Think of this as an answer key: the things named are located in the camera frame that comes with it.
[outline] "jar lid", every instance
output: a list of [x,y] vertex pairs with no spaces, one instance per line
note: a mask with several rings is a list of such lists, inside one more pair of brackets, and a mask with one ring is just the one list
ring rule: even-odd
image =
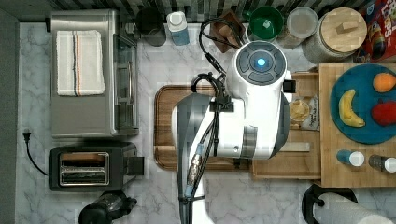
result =
[[297,7],[289,14],[287,26],[292,35],[308,38],[317,30],[317,13],[309,7]]
[[389,159],[385,160],[385,169],[390,173],[395,173],[396,172],[396,159],[389,158]]
[[169,21],[172,23],[172,25],[180,25],[183,22],[183,16],[179,13],[172,14],[169,17]]
[[364,155],[359,151],[352,152],[349,156],[349,161],[353,166],[361,166],[364,163]]
[[323,16],[320,33],[330,49],[346,53],[361,46],[367,35],[367,26],[359,12],[339,7]]
[[187,28],[186,16],[183,12],[173,12],[167,15],[168,28],[171,32],[181,31]]

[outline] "cereal box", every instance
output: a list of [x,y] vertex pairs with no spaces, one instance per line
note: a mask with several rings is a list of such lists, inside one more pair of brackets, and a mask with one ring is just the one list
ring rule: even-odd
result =
[[367,24],[367,36],[356,62],[396,62],[396,0],[376,0],[361,15]]

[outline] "banana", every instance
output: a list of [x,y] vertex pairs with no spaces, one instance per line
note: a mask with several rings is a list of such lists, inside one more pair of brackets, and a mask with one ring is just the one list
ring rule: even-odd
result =
[[366,123],[352,110],[352,100],[355,93],[355,90],[346,91],[340,99],[338,108],[340,111],[340,118],[346,125],[360,128],[366,125]]

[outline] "orange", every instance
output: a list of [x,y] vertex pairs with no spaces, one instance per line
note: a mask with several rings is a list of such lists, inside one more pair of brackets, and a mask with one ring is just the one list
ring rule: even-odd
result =
[[374,77],[373,86],[378,92],[386,92],[393,89],[396,77],[389,73],[379,73]]

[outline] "white robot body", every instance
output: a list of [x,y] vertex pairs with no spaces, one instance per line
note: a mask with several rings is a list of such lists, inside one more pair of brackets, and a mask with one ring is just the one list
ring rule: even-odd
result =
[[245,127],[256,130],[252,159],[273,155],[286,67],[286,57],[276,46],[254,41],[235,53],[227,71],[226,90],[233,98],[243,100]]
[[[250,42],[235,53],[226,77],[226,91],[232,97],[233,112],[219,114],[218,157],[269,159],[283,147],[290,127],[288,101],[291,94],[283,93],[284,80],[291,79],[286,67],[285,55],[269,42]],[[196,148],[214,118],[214,112],[209,108],[209,102],[213,100],[193,93],[173,110],[172,134],[177,148],[179,197],[187,188],[187,173],[181,172],[188,170],[198,151]],[[194,196],[202,195],[201,179]],[[182,223],[189,222],[186,210],[183,210],[186,207],[180,202]],[[213,223],[205,210],[204,200],[193,203],[192,213],[193,224]]]

